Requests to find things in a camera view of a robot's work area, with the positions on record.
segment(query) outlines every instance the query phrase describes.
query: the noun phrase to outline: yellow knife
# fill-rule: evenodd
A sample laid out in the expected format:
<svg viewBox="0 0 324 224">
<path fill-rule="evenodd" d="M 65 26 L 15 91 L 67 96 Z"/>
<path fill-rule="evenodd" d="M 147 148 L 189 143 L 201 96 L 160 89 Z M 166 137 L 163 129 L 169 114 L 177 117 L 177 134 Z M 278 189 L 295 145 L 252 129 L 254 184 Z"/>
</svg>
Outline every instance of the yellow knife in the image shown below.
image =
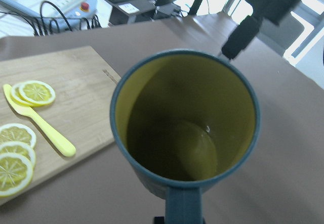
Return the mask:
<svg viewBox="0 0 324 224">
<path fill-rule="evenodd" d="M 11 86 L 9 84 L 4 84 L 3 89 L 10 106 L 18 114 L 30 117 L 47 135 L 57 150 L 59 150 L 66 157 L 72 157 L 75 154 L 75 146 L 67 138 L 50 126 L 50 124 L 41 118 L 40 115 L 38 115 L 31 107 L 19 105 L 11 99 Z"/>
</svg>

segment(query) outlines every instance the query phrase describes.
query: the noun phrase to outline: lemon slice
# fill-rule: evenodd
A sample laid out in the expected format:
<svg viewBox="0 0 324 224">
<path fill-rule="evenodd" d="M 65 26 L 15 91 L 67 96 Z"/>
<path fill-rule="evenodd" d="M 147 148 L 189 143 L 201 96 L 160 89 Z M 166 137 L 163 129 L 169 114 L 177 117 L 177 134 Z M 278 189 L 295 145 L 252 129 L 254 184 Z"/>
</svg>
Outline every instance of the lemon slice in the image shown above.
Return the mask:
<svg viewBox="0 0 324 224">
<path fill-rule="evenodd" d="M 11 98 L 18 104 L 22 104 L 24 106 L 35 106 L 35 104 L 32 104 L 30 102 L 25 101 L 19 94 L 19 86 L 21 83 L 17 83 L 12 86 L 11 88 Z"/>
<path fill-rule="evenodd" d="M 47 105 L 54 101 L 54 89 L 42 81 L 26 81 L 20 84 L 19 94 L 23 100 L 35 105 Z"/>
<path fill-rule="evenodd" d="M 14 195 L 28 186 L 33 176 L 31 162 L 18 153 L 0 154 L 0 197 Z"/>
<path fill-rule="evenodd" d="M 0 126 L 0 145 L 4 142 L 25 142 L 34 148 L 36 135 L 24 124 L 11 123 Z"/>
<path fill-rule="evenodd" d="M 36 154 L 34 149 L 27 143 L 24 142 L 5 142 L 0 145 L 0 155 L 2 153 L 18 153 L 28 158 L 32 166 L 35 167 Z"/>
</svg>

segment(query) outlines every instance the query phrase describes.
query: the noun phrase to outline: cup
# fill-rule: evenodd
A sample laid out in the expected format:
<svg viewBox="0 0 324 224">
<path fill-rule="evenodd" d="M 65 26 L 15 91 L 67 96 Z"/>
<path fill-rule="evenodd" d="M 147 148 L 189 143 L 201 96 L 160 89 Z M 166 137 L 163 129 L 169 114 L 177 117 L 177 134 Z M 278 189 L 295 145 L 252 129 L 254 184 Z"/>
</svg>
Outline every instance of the cup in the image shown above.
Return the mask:
<svg viewBox="0 0 324 224">
<path fill-rule="evenodd" d="M 234 66 L 206 53 L 171 50 L 122 77 L 110 124 L 139 180 L 166 200 L 165 224 L 202 224 L 202 193 L 249 156 L 260 110 Z"/>
</svg>

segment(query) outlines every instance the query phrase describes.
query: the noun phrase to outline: sticker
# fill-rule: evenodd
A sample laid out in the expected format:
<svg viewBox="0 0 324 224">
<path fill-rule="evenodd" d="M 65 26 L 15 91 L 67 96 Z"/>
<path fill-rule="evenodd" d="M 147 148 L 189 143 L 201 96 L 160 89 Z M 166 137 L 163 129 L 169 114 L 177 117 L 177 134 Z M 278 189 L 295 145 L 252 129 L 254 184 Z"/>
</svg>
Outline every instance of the sticker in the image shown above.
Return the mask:
<svg viewBox="0 0 324 224">
<path fill-rule="evenodd" d="M 119 7 L 128 14 L 136 13 L 140 11 L 137 7 L 133 6 L 130 3 L 119 5 Z"/>
</svg>

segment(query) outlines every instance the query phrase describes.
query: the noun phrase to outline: cup handle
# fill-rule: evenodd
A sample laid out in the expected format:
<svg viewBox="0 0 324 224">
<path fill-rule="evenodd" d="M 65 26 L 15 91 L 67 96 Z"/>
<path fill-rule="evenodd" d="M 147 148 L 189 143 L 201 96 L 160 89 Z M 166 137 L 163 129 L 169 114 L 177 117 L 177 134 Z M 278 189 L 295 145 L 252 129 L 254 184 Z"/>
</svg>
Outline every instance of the cup handle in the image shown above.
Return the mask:
<svg viewBox="0 0 324 224">
<path fill-rule="evenodd" d="M 201 189 L 167 190 L 165 224 L 203 224 Z"/>
</svg>

